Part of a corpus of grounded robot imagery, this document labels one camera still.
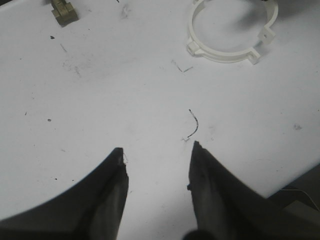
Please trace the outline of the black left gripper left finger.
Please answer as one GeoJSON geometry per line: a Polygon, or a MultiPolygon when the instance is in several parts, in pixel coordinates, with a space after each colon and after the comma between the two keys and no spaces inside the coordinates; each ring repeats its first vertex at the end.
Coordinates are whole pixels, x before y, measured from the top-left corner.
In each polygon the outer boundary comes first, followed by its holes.
{"type": "Polygon", "coordinates": [[[0,222],[2,240],[115,240],[129,177],[116,147],[92,172],[53,199],[0,222]]]}

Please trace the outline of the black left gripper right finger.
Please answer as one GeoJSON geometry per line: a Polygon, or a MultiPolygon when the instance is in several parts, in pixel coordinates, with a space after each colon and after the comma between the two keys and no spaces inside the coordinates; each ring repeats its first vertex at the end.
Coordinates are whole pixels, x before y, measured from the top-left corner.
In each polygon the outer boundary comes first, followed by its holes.
{"type": "Polygon", "coordinates": [[[317,240],[320,168],[263,197],[195,141],[189,185],[197,230],[192,240],[317,240]]]}

